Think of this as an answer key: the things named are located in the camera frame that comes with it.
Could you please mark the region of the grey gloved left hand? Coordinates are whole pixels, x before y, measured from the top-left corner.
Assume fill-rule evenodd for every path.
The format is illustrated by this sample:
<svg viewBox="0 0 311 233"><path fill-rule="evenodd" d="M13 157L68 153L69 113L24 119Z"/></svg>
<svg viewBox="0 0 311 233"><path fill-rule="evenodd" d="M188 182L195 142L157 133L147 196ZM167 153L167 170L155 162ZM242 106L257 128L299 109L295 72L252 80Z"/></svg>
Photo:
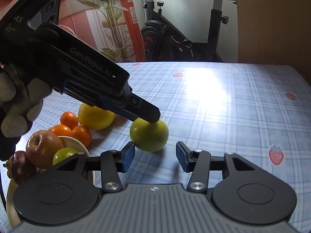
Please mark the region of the grey gloved left hand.
<svg viewBox="0 0 311 233"><path fill-rule="evenodd" d="M43 99L52 88L25 75L13 65L1 65L1 161L8 160L16 144L39 116Z"/></svg>

